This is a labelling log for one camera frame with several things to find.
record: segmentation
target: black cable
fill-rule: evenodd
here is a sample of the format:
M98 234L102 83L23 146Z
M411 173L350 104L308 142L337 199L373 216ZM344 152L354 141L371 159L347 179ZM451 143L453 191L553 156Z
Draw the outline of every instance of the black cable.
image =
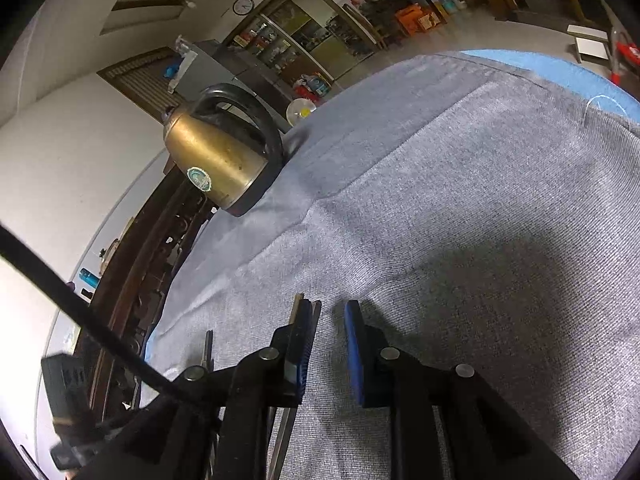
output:
M78 326L87 330L90 336L119 359L134 375L137 375L154 390L171 396L181 402L196 407L198 401L173 384L158 371L133 353L120 339L95 316L86 302L60 280L33 251L0 224L0 255L37 286L58 308L67 314Z

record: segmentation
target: black device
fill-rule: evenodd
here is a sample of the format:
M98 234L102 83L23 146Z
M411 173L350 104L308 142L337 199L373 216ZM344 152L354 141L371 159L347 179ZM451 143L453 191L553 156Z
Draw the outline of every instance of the black device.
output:
M351 384L363 408L391 411L392 480L577 480L467 364L422 365L344 310Z
M262 480L273 408L302 403L320 310L319 301L300 300L292 323L234 367L187 368L174 385L193 403L160 394L146 408L101 424L92 423L84 381L75 379L82 374L79 359L44 358L47 397L61 437L51 449L54 463L61 470L79 469L76 480L202 480L213 447L214 478Z

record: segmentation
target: gold kettle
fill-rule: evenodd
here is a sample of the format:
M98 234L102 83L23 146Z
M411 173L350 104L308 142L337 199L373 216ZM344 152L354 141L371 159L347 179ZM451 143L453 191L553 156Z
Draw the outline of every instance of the gold kettle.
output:
M231 104L255 124L218 108ZM258 99L230 83L204 89L199 98L167 113L164 143L189 180L218 207L242 216L284 165L280 131Z

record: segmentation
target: cardboard box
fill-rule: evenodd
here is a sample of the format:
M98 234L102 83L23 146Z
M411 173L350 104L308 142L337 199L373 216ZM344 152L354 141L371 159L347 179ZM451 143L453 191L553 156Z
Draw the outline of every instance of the cardboard box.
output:
M438 23L440 23L440 19L435 12L427 12L423 17L418 19L418 25L420 25L423 32L435 27Z

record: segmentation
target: blue tablecloth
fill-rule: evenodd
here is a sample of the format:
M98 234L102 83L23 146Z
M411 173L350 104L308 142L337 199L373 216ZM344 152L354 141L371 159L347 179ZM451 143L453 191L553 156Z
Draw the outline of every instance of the blue tablecloth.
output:
M463 53L531 70L587 100L593 99L591 104L601 110L640 122L640 103L636 99L602 76L564 59L515 50L464 50Z

